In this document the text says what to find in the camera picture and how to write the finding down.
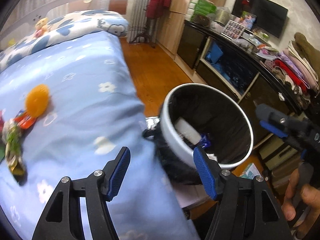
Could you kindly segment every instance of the human hand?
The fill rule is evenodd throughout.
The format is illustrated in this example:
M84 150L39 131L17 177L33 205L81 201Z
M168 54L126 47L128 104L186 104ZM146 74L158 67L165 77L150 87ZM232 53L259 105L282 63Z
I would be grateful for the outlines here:
M289 185L285 191L284 203L281 207L287 221L293 220L296 215L296 211L292 205L292 198L296 194L298 182L299 171L296 169L291 174ZM300 195L303 202L311 207L309 214L299 226L296 234L297 238L302 239L308 233L320 214L320 191L305 184L301 188Z

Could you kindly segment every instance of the trash can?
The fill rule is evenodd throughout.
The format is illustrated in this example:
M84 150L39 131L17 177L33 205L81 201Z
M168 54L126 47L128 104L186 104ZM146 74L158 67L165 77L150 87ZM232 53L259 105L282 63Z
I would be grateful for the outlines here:
M183 84L172 89L160 109L159 123L144 136L153 135L157 155L171 181L201 184L193 161L193 145L177 132L184 119L199 134L210 137L204 150L214 154L222 169L244 162L253 147L253 132L244 111L229 96L203 84Z

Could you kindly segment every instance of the orange spiky ball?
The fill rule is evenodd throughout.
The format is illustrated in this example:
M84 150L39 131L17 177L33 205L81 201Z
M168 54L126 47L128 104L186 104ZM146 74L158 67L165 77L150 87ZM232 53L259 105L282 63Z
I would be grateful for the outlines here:
M25 107L27 113L34 118L41 116L49 104L49 88L41 84L34 87L27 95Z

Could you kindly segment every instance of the coat rack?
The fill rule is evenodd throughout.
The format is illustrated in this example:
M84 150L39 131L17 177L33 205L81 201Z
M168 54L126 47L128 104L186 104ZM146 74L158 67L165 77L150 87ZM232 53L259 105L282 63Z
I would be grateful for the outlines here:
M138 33L135 38L129 42L129 44L134 44L134 43L141 43L141 42L135 42L138 38L144 38L143 43L149 43L151 48L155 48L156 45L155 43L152 41L154 32L156 30L156 23L157 23L157 19L151 19L151 18L147 18L146 21L146 25L143 28L143 32L142 33Z

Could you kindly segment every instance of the white bed frame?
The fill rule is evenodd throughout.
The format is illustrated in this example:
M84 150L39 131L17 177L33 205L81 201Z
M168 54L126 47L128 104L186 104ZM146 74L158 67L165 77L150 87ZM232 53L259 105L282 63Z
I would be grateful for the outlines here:
M51 16L49 17L50 21L56 17L74 11L91 9L108 10L109 2L110 0L54 0L33 10L4 31L1 31L0 48L2 50L6 49L8 47L8 42L11 39L14 39L16 42L21 40L23 37L28 35L30 31L34 30L34 25L38 20L47 16L49 17L49 14Z

